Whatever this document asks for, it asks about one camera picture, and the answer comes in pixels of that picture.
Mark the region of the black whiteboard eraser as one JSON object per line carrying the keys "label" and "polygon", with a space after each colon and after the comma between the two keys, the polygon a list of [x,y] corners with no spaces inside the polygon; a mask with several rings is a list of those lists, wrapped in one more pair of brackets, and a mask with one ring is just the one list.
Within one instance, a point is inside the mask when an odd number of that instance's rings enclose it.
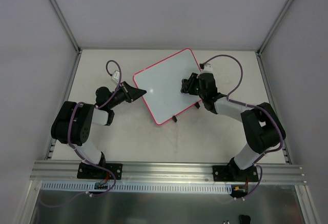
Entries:
{"label": "black whiteboard eraser", "polygon": [[189,81],[187,79],[183,79],[181,85],[181,93],[188,94],[189,93]]}

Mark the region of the pink framed whiteboard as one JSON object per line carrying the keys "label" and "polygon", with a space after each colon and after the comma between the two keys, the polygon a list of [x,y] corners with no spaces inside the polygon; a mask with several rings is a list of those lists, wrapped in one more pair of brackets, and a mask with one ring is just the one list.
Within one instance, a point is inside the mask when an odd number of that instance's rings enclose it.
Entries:
{"label": "pink framed whiteboard", "polygon": [[182,80],[199,73],[198,61],[190,48],[183,49],[135,73],[133,81],[153,120],[163,125],[200,101],[199,96],[181,93]]}

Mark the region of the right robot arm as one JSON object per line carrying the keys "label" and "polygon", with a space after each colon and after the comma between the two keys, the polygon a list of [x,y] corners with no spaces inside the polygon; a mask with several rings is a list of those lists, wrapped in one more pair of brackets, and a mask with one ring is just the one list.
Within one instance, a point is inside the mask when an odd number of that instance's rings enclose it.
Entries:
{"label": "right robot arm", "polygon": [[224,176],[242,180],[264,155],[282,148],[286,133],[269,103],[250,105],[230,99],[217,91],[212,73],[192,73],[181,82],[181,93],[199,96],[206,110],[243,125],[247,144],[222,170]]}

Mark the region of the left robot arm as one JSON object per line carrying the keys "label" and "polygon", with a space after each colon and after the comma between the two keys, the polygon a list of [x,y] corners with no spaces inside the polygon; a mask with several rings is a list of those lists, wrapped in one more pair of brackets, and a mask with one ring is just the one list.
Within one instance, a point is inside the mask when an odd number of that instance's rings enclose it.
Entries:
{"label": "left robot arm", "polygon": [[114,92],[107,87],[98,88],[94,105],[66,101],[52,124],[51,136],[72,148],[84,165],[90,165],[89,172],[101,178],[107,172],[106,159],[89,140],[91,126],[110,126],[115,115],[113,108],[124,101],[132,103],[146,93],[146,90],[122,82]]}

